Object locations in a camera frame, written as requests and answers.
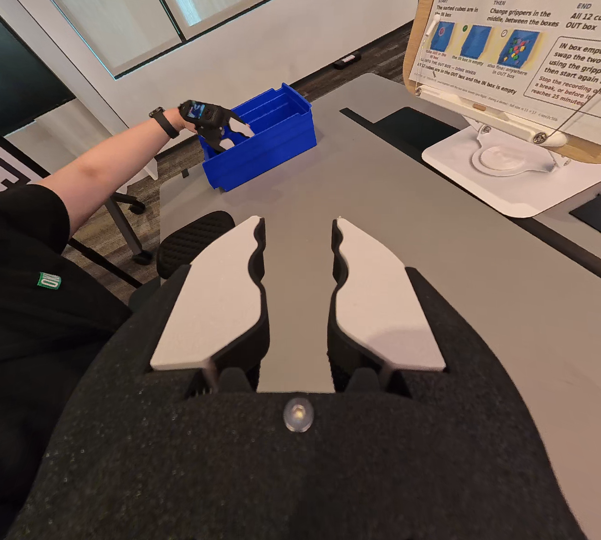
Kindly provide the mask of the black wristwatch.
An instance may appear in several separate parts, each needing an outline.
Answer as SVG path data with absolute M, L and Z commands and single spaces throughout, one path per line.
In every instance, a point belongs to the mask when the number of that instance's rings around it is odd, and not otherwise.
M 173 126 L 172 123 L 169 122 L 165 115 L 165 109 L 163 107 L 157 107 L 151 112 L 149 112 L 149 118 L 153 119 L 161 129 L 167 134 L 167 136 L 171 139 L 175 139 L 180 135 L 179 130 Z

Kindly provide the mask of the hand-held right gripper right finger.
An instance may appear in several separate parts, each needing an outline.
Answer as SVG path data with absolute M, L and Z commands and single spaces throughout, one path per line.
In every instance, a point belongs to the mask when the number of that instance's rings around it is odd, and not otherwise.
M 400 371 L 443 372 L 447 364 L 402 260 L 349 220 L 332 223 L 334 255 L 327 356 L 335 387 L 356 371 L 388 387 Z

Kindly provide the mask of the rolling stand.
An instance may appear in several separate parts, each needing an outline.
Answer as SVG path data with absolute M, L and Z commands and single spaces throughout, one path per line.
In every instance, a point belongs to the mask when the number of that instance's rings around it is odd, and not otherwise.
M 143 248 L 139 237 L 134 232 L 130 222 L 127 220 L 119 206 L 121 203 L 129 205 L 130 212 L 135 215 L 144 214 L 146 211 L 146 205 L 138 198 L 130 196 L 121 191 L 115 191 L 104 204 L 117 229 L 123 236 L 128 248 L 131 250 L 132 260 L 134 263 L 139 265 L 149 265 L 153 260 L 153 253 Z M 121 268 L 112 264 L 108 259 L 100 255 L 92 248 L 80 243 L 78 240 L 70 238 L 68 245 L 78 251 L 88 260 L 102 267 L 109 273 L 114 274 L 120 280 L 124 281 L 134 289 L 138 289 L 142 286 L 141 282 L 137 281 L 134 277 L 123 271 Z

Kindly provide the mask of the person's left forearm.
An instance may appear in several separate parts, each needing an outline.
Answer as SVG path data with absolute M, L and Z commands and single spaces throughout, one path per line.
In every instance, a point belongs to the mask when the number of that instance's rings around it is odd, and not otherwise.
M 169 142 L 155 118 L 149 118 L 91 148 L 39 185 L 59 197 L 70 220 L 70 236 L 107 200 L 140 172 Z

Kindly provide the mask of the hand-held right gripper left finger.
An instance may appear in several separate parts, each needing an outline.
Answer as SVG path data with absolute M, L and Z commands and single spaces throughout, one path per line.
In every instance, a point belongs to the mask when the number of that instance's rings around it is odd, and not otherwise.
M 253 215 L 192 261 L 150 360 L 153 371 L 201 370 L 213 387 L 228 368 L 260 369 L 270 345 L 265 219 Z

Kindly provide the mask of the wooden display board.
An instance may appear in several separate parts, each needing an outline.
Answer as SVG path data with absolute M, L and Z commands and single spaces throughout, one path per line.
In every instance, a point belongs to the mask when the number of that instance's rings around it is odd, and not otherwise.
M 427 36 L 432 33 L 439 20 L 440 16 L 436 13 L 434 0 L 419 0 L 407 53 L 403 63 L 403 81 L 408 91 L 414 96 L 416 96 L 415 88 L 418 83 L 432 86 L 430 81 L 423 82 L 419 79 L 411 80 L 410 74 L 413 69 L 418 69 Z M 599 144 L 573 135 L 571 136 L 572 138 L 570 141 L 563 147 L 538 146 L 547 149 L 553 156 L 562 156 L 588 164 L 600 164 Z

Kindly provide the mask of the white sheet holder bar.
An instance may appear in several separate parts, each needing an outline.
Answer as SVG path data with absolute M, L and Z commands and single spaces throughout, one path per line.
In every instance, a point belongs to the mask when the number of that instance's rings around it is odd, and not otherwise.
M 454 93 L 444 92 L 431 85 L 417 84 L 415 95 L 447 110 L 456 112 L 465 119 L 477 121 L 491 128 L 528 143 L 544 147 L 563 147 L 572 138 L 571 135 L 526 120 L 496 108 L 487 107 L 467 100 Z

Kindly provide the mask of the blue plastic bin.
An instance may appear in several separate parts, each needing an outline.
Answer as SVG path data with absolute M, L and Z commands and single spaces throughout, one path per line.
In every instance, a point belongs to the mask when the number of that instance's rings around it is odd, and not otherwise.
M 317 145 L 311 104 L 285 83 L 233 111 L 250 125 L 253 137 L 226 129 L 223 139 L 234 146 L 223 153 L 199 138 L 204 172 L 215 189 L 232 190 Z

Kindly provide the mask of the black wall screen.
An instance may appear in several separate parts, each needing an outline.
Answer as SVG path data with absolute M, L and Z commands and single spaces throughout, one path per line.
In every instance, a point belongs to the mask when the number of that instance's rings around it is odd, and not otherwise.
M 75 98 L 1 19 L 1 136 L 6 137 Z

